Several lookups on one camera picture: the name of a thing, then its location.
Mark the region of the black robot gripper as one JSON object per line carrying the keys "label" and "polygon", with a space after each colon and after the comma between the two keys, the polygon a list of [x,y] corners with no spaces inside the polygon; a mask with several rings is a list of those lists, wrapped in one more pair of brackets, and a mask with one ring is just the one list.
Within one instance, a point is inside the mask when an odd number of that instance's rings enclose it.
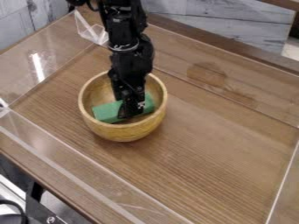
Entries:
{"label": "black robot gripper", "polygon": [[154,70],[155,47],[148,36],[139,36],[131,43],[109,42],[112,52],[108,77],[114,95],[122,101],[118,117],[128,119],[144,113],[146,76]]}

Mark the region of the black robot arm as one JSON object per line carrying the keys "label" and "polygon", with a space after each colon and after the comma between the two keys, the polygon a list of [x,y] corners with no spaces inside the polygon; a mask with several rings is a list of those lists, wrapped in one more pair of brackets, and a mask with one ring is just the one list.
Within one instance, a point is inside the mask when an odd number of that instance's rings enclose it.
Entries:
{"label": "black robot arm", "polygon": [[146,110],[146,76],[154,70],[155,47],[144,34],[147,15],[140,0],[65,0],[97,12],[108,35],[111,68],[108,78],[114,95],[122,101],[116,116],[127,119]]}

